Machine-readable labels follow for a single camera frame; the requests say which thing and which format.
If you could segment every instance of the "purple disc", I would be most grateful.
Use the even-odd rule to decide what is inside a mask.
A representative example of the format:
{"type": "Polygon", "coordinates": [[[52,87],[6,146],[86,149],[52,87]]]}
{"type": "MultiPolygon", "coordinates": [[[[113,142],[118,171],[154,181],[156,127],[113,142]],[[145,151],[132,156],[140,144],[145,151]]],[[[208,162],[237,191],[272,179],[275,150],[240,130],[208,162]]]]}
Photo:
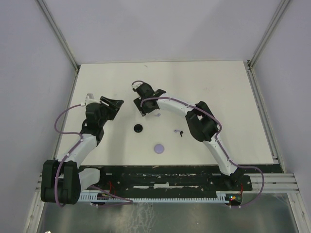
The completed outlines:
{"type": "Polygon", "coordinates": [[[164,151],[164,146],[162,144],[155,145],[155,153],[162,154],[164,151]]]}

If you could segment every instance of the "round object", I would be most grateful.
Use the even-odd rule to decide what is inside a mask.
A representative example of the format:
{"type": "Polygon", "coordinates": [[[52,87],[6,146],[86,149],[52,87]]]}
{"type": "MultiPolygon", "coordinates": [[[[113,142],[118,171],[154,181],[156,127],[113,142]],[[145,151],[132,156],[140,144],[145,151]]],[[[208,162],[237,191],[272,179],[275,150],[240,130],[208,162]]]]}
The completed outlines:
{"type": "Polygon", "coordinates": [[[134,126],[134,131],[140,133],[142,131],[142,125],[137,124],[134,126]]]}
{"type": "Polygon", "coordinates": [[[155,153],[162,154],[164,151],[164,146],[162,144],[156,144],[154,149],[155,153]]]}

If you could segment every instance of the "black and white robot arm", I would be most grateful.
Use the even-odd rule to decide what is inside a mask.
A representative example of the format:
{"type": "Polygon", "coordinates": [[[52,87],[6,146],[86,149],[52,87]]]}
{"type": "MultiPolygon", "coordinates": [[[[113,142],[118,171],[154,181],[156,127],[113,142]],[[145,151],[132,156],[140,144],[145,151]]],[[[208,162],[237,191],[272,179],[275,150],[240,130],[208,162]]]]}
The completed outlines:
{"type": "Polygon", "coordinates": [[[56,202],[75,204],[81,191],[90,185],[100,181],[100,170],[95,168],[85,168],[79,171],[81,163],[87,155],[95,149],[104,135],[103,126],[108,120],[113,120],[118,113],[123,100],[110,100],[101,97],[100,101],[95,101],[92,94],[88,94],[86,101],[81,106],[86,105],[86,119],[82,124],[80,138],[71,149],[61,156],[64,160],[47,160],[42,169],[41,200],[44,202],[56,202]],[[55,182],[57,182],[57,192],[55,192],[55,182]]]}
{"type": "Polygon", "coordinates": [[[217,122],[191,107],[195,106],[213,115],[206,103],[200,101],[198,104],[191,104],[176,99],[161,89],[154,91],[147,83],[133,85],[132,88],[138,94],[138,98],[134,100],[134,103],[143,116],[155,109],[160,109],[185,117],[191,135],[196,140],[203,142],[209,149],[219,166],[220,172],[230,177],[233,182],[238,179],[237,174],[239,177],[242,175],[240,171],[237,171],[238,168],[229,162],[223,149],[217,143],[217,141],[221,142],[221,137],[217,134],[219,130],[217,122]]]}

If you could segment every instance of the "gray floor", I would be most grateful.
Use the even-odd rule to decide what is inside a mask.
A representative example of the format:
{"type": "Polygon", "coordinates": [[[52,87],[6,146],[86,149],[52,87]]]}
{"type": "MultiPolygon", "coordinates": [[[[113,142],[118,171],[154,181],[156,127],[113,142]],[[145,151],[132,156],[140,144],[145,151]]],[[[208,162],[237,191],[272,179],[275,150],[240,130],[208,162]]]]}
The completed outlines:
{"type": "MultiPolygon", "coordinates": [[[[244,195],[245,201],[253,198],[244,195]]],[[[286,194],[263,195],[244,209],[224,204],[138,203],[98,209],[46,204],[39,233],[297,233],[286,194]]]]}

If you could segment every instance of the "wall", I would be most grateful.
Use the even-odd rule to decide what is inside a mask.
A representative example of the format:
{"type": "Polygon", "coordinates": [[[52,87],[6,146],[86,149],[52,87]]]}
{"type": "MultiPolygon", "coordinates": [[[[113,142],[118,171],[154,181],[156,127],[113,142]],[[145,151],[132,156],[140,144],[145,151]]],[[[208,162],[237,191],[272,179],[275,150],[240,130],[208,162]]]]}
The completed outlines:
{"type": "Polygon", "coordinates": [[[0,4],[0,228],[23,231],[74,69],[34,0],[0,4]]]}
{"type": "Polygon", "coordinates": [[[288,172],[311,214],[311,1],[291,3],[255,73],[288,172]]]}
{"type": "Polygon", "coordinates": [[[250,59],[280,0],[46,2],[82,64],[250,59]]]}

